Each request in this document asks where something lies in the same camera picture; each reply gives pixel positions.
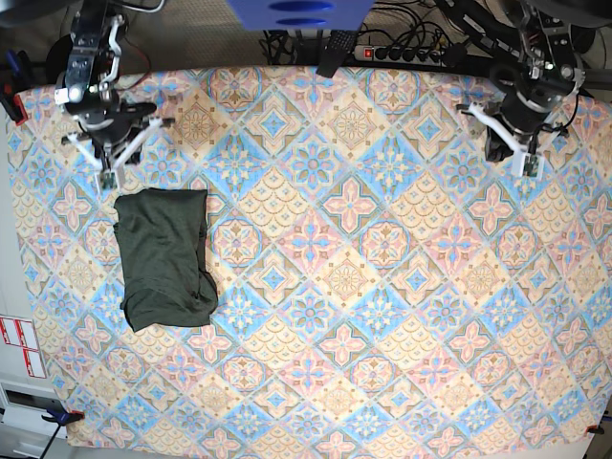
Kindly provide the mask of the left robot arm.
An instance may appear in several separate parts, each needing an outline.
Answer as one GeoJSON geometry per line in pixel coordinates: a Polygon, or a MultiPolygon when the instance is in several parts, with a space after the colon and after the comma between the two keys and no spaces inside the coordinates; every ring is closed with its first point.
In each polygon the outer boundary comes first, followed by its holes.
{"type": "Polygon", "coordinates": [[[518,155],[535,166],[542,133],[567,136],[568,122],[550,114],[577,97],[588,80],[575,45],[577,32],[611,23],[606,1],[504,1],[502,23],[477,1],[439,1],[439,10],[493,60],[489,79],[503,93],[499,103],[463,106],[486,127],[485,158],[500,163],[518,155]]]}

